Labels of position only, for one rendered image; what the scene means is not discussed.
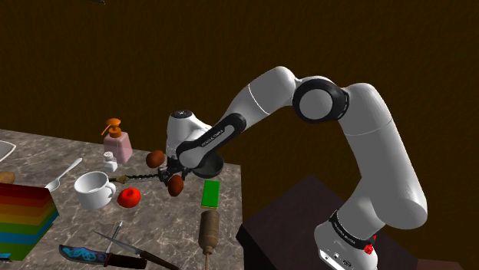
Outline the brown egg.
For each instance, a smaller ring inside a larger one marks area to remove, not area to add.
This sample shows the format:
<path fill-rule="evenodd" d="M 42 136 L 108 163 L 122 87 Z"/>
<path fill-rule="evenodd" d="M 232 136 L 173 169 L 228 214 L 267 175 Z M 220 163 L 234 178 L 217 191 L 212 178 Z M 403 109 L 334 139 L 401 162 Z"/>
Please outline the brown egg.
<path fill-rule="evenodd" d="M 179 196 L 183 191 L 183 178 L 180 175 L 173 175 L 168 181 L 167 188 L 171 196 Z"/>
<path fill-rule="evenodd" d="M 149 168 L 157 168 L 164 163 L 165 155 L 161 150 L 155 150 L 147 154 L 146 164 Z"/>

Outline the black round pan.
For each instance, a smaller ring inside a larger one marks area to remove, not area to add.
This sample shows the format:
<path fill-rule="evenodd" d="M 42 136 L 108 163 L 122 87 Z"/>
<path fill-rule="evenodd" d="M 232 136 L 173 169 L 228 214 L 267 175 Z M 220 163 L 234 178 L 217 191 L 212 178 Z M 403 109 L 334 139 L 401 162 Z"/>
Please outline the black round pan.
<path fill-rule="evenodd" d="M 223 158 L 217 153 L 211 153 L 204 163 L 192 170 L 192 173 L 200 178 L 209 179 L 218 176 L 223 169 Z"/>

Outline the green ornate dagger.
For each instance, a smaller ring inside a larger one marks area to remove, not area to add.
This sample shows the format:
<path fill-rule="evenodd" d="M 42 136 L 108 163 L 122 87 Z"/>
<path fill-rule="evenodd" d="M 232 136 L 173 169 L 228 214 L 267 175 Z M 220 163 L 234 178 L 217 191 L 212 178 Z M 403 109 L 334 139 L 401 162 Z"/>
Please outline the green ornate dagger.
<path fill-rule="evenodd" d="M 118 177 L 110 177 L 110 182 L 116 182 L 121 184 L 126 183 L 140 183 L 140 182 L 148 182 L 148 181 L 155 181 L 159 180 L 159 176 L 157 174 L 148 174 L 148 175 L 122 175 Z"/>

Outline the green sponge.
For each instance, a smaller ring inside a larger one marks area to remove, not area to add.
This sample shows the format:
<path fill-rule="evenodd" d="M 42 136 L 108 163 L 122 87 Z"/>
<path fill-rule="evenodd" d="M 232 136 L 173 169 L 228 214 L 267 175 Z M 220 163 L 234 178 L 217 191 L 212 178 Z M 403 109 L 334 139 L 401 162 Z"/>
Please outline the green sponge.
<path fill-rule="evenodd" d="M 200 206 L 204 209 L 217 209 L 220 197 L 220 182 L 215 180 L 205 180 L 203 185 L 203 195 Z"/>

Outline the red tomato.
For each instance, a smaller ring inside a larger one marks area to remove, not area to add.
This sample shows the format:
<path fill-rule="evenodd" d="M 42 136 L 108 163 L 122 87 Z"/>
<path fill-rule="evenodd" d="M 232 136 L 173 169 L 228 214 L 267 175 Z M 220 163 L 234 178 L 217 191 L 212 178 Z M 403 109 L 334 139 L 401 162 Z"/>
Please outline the red tomato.
<path fill-rule="evenodd" d="M 126 188 L 117 197 L 117 203 L 124 208 L 133 208 L 141 201 L 141 192 L 133 187 Z"/>

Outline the pink soap dispenser orange pump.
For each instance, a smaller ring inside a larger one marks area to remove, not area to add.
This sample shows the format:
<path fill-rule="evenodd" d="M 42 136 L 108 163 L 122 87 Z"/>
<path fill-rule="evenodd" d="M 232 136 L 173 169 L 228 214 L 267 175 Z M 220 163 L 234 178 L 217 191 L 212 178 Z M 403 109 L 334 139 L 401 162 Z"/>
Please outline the pink soap dispenser orange pump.
<path fill-rule="evenodd" d="M 110 118 L 106 121 L 104 135 L 104 151 L 112 152 L 118 164 L 125 164 L 133 154 L 130 137 L 120 128 L 121 121 Z"/>

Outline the white salt shaker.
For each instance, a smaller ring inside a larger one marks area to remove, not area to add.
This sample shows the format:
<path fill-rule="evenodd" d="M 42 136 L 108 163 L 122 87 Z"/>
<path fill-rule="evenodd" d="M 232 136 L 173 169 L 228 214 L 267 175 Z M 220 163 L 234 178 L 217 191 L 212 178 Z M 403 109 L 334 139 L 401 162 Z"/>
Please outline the white salt shaker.
<path fill-rule="evenodd" d="M 104 152 L 104 171 L 108 173 L 115 172 L 117 169 L 117 161 L 111 151 Z"/>

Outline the brown wooden bottle brush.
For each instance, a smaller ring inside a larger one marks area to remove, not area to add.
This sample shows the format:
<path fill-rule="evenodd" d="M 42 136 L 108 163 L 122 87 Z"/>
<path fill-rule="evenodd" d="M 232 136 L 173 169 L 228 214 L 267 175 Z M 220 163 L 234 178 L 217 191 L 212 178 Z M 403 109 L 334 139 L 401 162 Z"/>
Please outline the brown wooden bottle brush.
<path fill-rule="evenodd" d="M 201 213 L 198 244 L 205 255 L 204 270 L 209 270 L 209 257 L 219 241 L 220 214 L 215 210 Z"/>

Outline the white mug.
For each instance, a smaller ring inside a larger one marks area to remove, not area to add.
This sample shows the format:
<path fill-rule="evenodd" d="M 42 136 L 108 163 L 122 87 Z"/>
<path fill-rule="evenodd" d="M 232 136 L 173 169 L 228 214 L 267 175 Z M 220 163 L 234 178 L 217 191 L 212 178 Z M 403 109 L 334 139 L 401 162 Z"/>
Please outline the white mug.
<path fill-rule="evenodd" d="M 92 171 L 80 176 L 74 183 L 77 198 L 84 209 L 100 209 L 106 206 L 116 193 L 106 173 Z"/>

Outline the thin grey metal tool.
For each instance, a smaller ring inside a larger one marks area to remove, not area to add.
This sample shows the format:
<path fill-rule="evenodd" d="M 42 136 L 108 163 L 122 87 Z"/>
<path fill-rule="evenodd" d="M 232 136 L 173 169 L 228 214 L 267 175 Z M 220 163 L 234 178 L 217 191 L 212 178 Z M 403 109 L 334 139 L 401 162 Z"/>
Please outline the thin grey metal tool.
<path fill-rule="evenodd" d="M 116 229 L 114 230 L 114 234 L 111 236 L 112 239 L 116 239 L 117 234 L 121 230 L 122 225 L 123 225 L 123 221 L 120 221 L 120 223 L 117 225 Z M 109 244 L 107 246 L 107 249 L 106 249 L 106 253 L 110 252 L 112 245 L 113 245 L 113 242 L 109 242 Z"/>

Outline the white spoon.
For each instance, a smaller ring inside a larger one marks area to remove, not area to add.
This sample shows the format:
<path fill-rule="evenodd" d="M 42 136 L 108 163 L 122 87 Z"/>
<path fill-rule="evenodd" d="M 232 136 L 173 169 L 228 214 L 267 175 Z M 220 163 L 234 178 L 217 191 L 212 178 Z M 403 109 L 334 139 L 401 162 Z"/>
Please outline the white spoon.
<path fill-rule="evenodd" d="M 68 172 L 70 172 L 72 169 L 74 169 L 79 163 L 82 162 L 82 158 L 77 158 L 62 174 L 60 174 L 58 177 L 56 177 L 54 180 L 49 182 L 45 188 L 48 189 L 50 192 L 55 191 L 60 185 L 60 179 Z"/>

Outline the dark robot stand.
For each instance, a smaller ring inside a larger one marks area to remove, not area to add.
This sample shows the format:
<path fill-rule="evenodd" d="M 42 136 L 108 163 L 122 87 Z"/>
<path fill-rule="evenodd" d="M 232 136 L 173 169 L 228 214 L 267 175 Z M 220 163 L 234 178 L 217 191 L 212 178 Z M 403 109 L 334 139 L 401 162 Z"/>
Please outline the dark robot stand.
<path fill-rule="evenodd" d="M 240 226 L 245 270 L 332 270 L 319 257 L 313 231 L 342 204 L 307 176 Z M 385 233 L 377 236 L 378 270 L 463 270 L 457 262 L 415 258 Z"/>

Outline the blue patterned blade knife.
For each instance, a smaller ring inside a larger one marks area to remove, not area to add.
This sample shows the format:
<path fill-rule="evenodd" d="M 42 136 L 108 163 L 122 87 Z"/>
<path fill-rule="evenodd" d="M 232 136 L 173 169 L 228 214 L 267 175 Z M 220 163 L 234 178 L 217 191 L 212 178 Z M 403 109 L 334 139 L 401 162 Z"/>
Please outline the blue patterned blade knife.
<path fill-rule="evenodd" d="M 86 249 L 85 247 L 59 245 L 58 251 L 67 260 L 78 263 L 102 265 L 104 267 L 116 266 L 132 269 L 145 269 L 147 266 L 147 260 L 144 258 L 99 252 Z"/>

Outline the rainbow striped box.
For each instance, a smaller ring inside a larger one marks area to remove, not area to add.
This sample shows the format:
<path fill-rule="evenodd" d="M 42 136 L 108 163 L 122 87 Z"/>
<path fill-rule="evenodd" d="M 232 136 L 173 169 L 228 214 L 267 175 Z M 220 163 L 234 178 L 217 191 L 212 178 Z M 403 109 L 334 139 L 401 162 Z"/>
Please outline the rainbow striped box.
<path fill-rule="evenodd" d="M 0 183 L 0 258 L 25 259 L 57 217 L 48 189 Z"/>

